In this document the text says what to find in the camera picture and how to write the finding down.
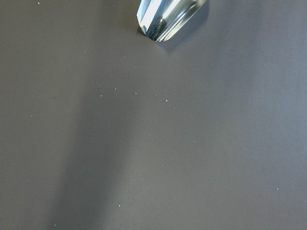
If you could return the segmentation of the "metal scoop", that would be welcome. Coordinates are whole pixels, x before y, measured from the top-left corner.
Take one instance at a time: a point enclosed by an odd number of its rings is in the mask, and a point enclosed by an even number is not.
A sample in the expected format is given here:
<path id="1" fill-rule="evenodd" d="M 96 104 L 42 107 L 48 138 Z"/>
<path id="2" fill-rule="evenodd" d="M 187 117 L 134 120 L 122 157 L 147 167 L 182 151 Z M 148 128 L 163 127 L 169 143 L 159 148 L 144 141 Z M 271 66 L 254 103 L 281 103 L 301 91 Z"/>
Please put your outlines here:
<path id="1" fill-rule="evenodd" d="M 141 0 L 136 16 L 143 34 L 154 42 L 170 40 L 205 0 Z"/>

